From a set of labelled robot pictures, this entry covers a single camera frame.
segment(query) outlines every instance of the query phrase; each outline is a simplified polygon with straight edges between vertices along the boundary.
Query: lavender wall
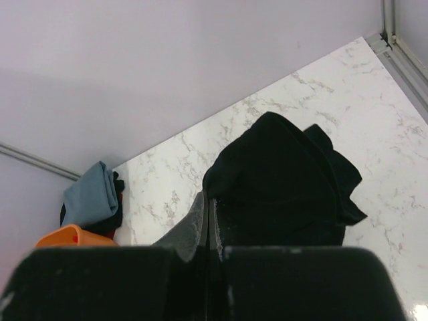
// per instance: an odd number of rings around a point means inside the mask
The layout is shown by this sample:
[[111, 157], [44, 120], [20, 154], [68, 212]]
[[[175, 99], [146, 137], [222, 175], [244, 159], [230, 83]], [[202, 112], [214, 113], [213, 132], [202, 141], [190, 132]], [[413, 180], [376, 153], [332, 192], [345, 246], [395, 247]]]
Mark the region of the lavender wall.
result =
[[381, 0], [5, 0], [0, 140], [111, 167], [360, 36]]
[[60, 224], [62, 192], [73, 182], [0, 154], [0, 292], [13, 267]]

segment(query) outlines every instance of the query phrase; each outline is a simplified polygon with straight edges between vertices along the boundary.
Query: metal frame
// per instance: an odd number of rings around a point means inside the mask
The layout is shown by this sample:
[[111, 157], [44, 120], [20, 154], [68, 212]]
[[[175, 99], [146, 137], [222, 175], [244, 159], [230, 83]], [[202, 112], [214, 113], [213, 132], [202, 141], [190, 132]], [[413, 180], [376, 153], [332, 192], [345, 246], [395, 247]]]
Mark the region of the metal frame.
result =
[[57, 164], [49, 162], [48, 160], [39, 158], [35, 155], [29, 154], [2, 142], [0, 142], [0, 153], [15, 158], [19, 161], [25, 162], [27, 164], [39, 167], [40, 169], [44, 169], [45, 171], [49, 171], [67, 179], [71, 179], [73, 181], [77, 181], [80, 177], [78, 173], [65, 169], [61, 166], [58, 166]]
[[400, 37], [399, 6], [400, 0], [383, 0], [382, 38], [391, 49], [383, 54], [422, 106], [428, 110], [428, 69]]

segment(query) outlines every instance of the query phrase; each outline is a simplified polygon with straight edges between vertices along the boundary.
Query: gray towel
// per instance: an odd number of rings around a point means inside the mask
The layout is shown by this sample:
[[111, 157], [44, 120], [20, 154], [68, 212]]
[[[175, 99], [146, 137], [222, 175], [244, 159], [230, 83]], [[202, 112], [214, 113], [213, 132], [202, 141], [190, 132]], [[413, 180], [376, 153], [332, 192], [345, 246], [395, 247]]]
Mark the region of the gray towel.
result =
[[113, 172], [98, 162], [64, 191], [66, 216], [62, 226], [76, 224], [86, 227], [107, 219], [118, 209]]

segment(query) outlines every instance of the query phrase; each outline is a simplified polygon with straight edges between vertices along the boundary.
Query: folded clothing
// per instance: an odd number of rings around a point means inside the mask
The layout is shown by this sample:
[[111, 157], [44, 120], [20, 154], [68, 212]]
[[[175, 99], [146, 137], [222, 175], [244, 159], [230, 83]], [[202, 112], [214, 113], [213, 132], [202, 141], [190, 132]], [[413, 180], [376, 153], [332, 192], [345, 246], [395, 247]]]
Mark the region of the folded clothing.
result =
[[226, 245], [341, 245], [366, 217], [349, 199], [358, 170], [317, 125], [267, 112], [220, 153], [203, 188]]
[[118, 209], [113, 172], [103, 162], [96, 163], [64, 191], [64, 205], [62, 225], [85, 228], [113, 216]]
[[[114, 190], [116, 193], [116, 197], [118, 199], [118, 209], [113, 216], [110, 216], [107, 219], [103, 219], [97, 223], [91, 224], [89, 226], [83, 227], [84, 230], [102, 235], [105, 237], [109, 237], [113, 239], [114, 232], [122, 225], [123, 220], [123, 210], [122, 210], [122, 192], [125, 189], [125, 184], [123, 180], [118, 179], [119, 174], [117, 172], [113, 172], [113, 183]], [[60, 225], [66, 216], [67, 210], [66, 206], [63, 204], [60, 213]]]

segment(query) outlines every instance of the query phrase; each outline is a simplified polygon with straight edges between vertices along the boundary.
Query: floor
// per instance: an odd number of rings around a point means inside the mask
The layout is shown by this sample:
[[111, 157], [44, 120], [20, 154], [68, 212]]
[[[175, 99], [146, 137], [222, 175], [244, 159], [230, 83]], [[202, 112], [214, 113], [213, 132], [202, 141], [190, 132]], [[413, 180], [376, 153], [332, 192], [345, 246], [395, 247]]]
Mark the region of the floor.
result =
[[121, 245], [152, 244], [177, 224], [219, 152], [266, 111], [319, 124], [363, 180], [368, 218], [345, 246], [384, 263], [412, 320], [428, 320], [428, 126], [365, 40], [328, 54], [120, 165], [128, 184]]

